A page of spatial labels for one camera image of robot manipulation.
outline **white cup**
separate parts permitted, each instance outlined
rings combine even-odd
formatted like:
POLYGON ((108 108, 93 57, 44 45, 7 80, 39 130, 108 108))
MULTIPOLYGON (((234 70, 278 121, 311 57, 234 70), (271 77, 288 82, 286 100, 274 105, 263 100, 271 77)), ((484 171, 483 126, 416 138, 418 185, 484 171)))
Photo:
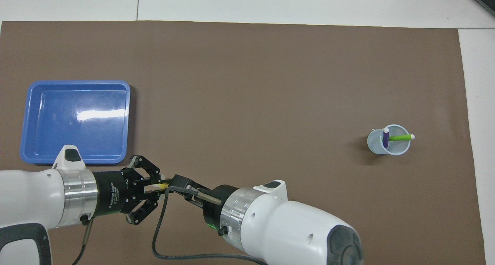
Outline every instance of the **white cup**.
POLYGON ((390 141, 389 146, 385 148, 382 142, 383 130, 389 129, 390 136, 408 135, 409 132, 400 125, 392 124, 383 129, 372 131, 368 135, 368 147, 369 149, 378 155, 391 154, 393 156, 399 156, 404 154, 411 145, 411 140, 390 141))

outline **yellow object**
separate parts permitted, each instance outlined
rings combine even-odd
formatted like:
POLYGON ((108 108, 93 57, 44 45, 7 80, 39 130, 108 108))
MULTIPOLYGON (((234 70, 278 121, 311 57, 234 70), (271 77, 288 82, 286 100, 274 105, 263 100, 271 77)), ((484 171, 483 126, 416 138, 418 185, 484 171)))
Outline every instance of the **yellow object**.
POLYGON ((166 189, 168 187, 168 184, 153 184, 152 186, 156 188, 166 189))

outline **black cable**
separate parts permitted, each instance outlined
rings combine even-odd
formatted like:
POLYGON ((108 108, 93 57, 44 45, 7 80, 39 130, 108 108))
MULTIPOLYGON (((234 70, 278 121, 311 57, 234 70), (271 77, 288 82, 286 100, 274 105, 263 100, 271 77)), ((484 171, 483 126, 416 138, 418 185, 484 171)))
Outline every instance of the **black cable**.
POLYGON ((81 247, 81 252, 77 256, 76 260, 72 263, 72 265, 76 265, 79 260, 81 260, 81 257, 83 257, 83 253, 86 249, 86 244, 88 244, 88 239, 90 238, 90 232, 91 232, 91 226, 92 226, 92 221, 94 218, 91 218, 88 225, 86 226, 86 230, 84 232, 84 237, 83 237, 83 246, 81 247))
POLYGON ((83 247, 81 248, 81 252, 77 256, 76 260, 74 260, 74 262, 72 263, 72 265, 76 265, 79 262, 79 260, 81 260, 81 257, 83 257, 83 253, 84 253, 85 248, 86 248, 86 245, 83 244, 83 247))
POLYGON ((200 254, 200 255, 184 255, 184 256, 166 256, 166 255, 161 255, 157 253, 156 251, 156 237, 158 237, 158 233, 160 231, 160 226, 163 221, 163 216, 165 214, 165 210, 167 207, 167 201, 168 201, 168 194, 170 191, 180 191, 183 193, 188 193, 192 195, 198 195, 197 191, 193 191, 191 189, 184 189, 180 187, 168 187, 165 190, 165 198, 163 199, 163 207, 161 209, 161 215, 160 218, 158 219, 158 223, 156 225, 156 229, 153 235, 153 242, 152 242, 152 249, 153 249, 153 254, 157 258, 160 259, 166 259, 166 260, 187 260, 187 259, 200 259, 200 258, 236 258, 236 259, 242 259, 242 260, 248 260, 251 262, 254 262, 258 265, 267 265, 267 263, 253 258, 251 256, 245 256, 245 255, 232 255, 232 254, 200 254))

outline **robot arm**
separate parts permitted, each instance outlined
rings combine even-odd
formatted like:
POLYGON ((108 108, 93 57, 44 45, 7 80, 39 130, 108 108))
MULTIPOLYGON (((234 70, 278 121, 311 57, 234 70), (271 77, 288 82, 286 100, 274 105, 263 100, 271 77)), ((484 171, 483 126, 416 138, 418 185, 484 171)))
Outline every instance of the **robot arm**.
POLYGON ((0 216, 0 265, 51 265, 46 230, 115 212, 139 224, 169 191, 202 208, 226 242, 269 265, 363 264, 357 232, 336 216, 288 201, 284 181, 211 190, 180 175, 163 180, 159 172, 142 156, 119 171, 90 172, 73 145, 64 146, 51 169, 0 171, 0 210, 9 210, 0 216), (149 185, 162 189, 145 191, 149 185))

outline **blue tray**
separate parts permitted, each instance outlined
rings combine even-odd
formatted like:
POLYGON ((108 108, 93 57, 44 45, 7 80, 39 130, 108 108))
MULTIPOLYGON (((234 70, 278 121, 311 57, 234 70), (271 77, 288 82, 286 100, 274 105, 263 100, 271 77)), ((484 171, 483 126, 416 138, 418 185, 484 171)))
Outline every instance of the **blue tray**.
POLYGON ((21 158, 53 163, 66 144, 88 164, 118 163, 127 152, 131 89, 120 80, 38 81, 28 90, 21 158))

